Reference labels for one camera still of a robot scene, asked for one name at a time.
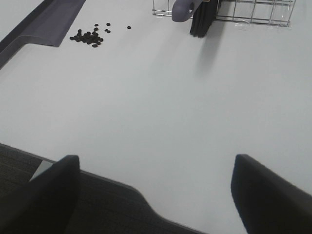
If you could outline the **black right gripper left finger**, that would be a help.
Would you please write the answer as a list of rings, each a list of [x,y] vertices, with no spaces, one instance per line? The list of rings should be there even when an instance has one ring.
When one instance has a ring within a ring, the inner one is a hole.
[[[0,200],[2,234],[63,234],[80,194],[80,163],[68,155]]]

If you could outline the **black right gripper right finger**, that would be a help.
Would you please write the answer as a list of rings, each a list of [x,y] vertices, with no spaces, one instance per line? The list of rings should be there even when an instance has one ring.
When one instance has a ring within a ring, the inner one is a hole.
[[[235,157],[231,193],[249,234],[312,232],[312,196],[249,155]]]

